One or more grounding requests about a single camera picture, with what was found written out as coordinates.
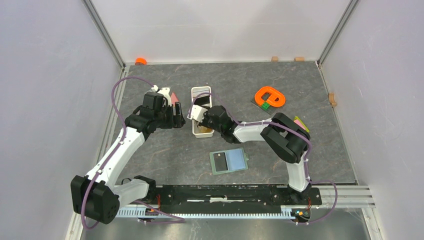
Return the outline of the black VIP card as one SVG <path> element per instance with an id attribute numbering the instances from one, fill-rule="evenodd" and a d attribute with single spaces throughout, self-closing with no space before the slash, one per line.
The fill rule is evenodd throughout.
<path id="1" fill-rule="evenodd" d="M 214 166 L 216 172 L 224 172 L 228 170 L 228 164 L 225 152 L 217 152 L 213 154 Z"/>

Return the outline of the green card holder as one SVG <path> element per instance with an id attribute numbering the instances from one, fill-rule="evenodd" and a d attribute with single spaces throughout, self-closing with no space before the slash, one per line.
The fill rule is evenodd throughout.
<path id="1" fill-rule="evenodd" d="M 220 152 L 224 152 L 226 155 L 228 170 L 216 172 L 213 154 L 220 153 Z M 221 175 L 221 174 L 227 174 L 232 172 L 244 171 L 249 168 L 248 167 L 249 155 L 245 152 L 245 150 L 242 147 L 229 149 L 229 150 L 213 151 L 209 153 L 209 158 L 210 158 L 211 170 L 213 175 Z"/>

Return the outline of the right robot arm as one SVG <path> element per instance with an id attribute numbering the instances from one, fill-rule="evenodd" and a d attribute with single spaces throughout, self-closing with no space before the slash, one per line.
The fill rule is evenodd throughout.
<path id="1" fill-rule="evenodd" d="M 269 119 L 239 122 L 222 105 L 210 108 L 193 105 L 187 117 L 199 126 L 218 132 L 230 144 L 266 142 L 286 163 L 289 199 L 295 204 L 302 204 L 309 198 L 311 183 L 305 162 L 312 148 L 311 136 L 285 114 L 278 112 Z"/>

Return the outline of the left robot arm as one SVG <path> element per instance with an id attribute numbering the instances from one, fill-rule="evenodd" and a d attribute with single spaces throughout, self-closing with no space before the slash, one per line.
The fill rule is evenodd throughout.
<path id="1" fill-rule="evenodd" d="M 153 203 L 157 198 L 155 180 L 136 176 L 125 184 L 116 185 L 116 181 L 135 151 L 156 129 L 182 128 L 184 124 L 181 104 L 172 102 L 170 88 L 147 92 L 142 105 L 124 120 L 117 139 L 100 162 L 85 176 L 72 179 L 74 212 L 109 224 L 122 207 L 136 200 Z"/>

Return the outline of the white rectangular tray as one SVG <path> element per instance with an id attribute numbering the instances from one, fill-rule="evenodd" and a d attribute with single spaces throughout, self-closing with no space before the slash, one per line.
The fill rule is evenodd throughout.
<path id="1" fill-rule="evenodd" d="M 191 88 L 191 102 L 195 105 L 202 106 L 203 108 L 207 109 L 212 107 L 212 97 L 210 95 L 202 95 L 200 96 L 196 101 L 194 99 L 201 93 L 211 93 L 211 87 L 210 86 L 197 86 Z M 214 130 L 200 126 L 199 122 L 195 119 L 192 120 L 192 133 L 196 138 L 209 138 L 212 137 L 214 134 Z"/>

